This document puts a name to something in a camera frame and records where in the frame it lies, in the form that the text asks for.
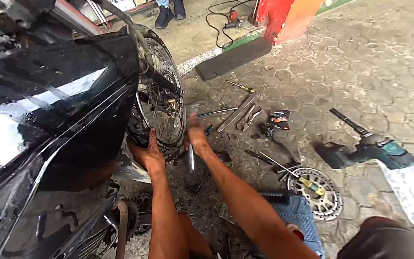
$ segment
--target shoe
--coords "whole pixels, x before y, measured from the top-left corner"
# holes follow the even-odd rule
[[[186,12],[184,10],[183,0],[174,0],[173,6],[175,7],[175,20],[185,19]]]
[[[154,26],[158,29],[165,29],[167,28],[169,21],[172,20],[173,17],[174,15],[169,7],[160,6],[159,15],[157,16],[157,19],[154,22]]]

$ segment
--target motorcycle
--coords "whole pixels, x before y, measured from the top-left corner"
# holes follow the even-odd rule
[[[138,211],[150,197],[126,203],[113,180],[150,182],[128,141],[145,147],[155,127],[165,156],[182,144],[169,50],[95,2],[126,26],[101,33],[65,0],[0,1],[0,258],[100,258],[112,247],[123,258],[150,221]]]

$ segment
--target cordless drill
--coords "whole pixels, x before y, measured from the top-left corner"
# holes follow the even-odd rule
[[[355,163],[378,159],[389,169],[406,168],[414,165],[414,156],[393,139],[381,136],[357,125],[348,117],[332,108],[330,112],[351,126],[361,139],[356,151],[351,152],[345,145],[328,142],[316,146],[316,152],[333,169],[347,168]]]

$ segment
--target hand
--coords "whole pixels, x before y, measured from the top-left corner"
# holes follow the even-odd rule
[[[185,150],[188,150],[190,143],[193,144],[194,153],[200,155],[202,150],[210,148],[204,129],[199,124],[199,120],[196,118],[196,114],[190,114],[190,120],[188,125],[188,138],[189,141],[185,142]]]
[[[138,147],[132,140],[127,144],[135,162],[148,171],[152,181],[166,178],[166,160],[157,145],[155,128],[149,131],[147,148]]]

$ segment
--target pliers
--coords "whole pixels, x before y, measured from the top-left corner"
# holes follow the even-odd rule
[[[248,112],[245,114],[245,116],[242,118],[242,120],[240,120],[237,123],[237,129],[239,129],[239,127],[244,126],[244,129],[242,131],[246,131],[248,129],[248,127],[250,127],[250,125],[252,124],[253,119],[255,119],[256,116],[258,116],[258,114],[260,114],[262,112],[262,110],[260,110],[259,112],[256,112],[254,114],[252,114],[253,110],[255,109],[255,107],[257,106],[257,104],[253,104],[252,107],[250,107],[250,109],[248,110]]]

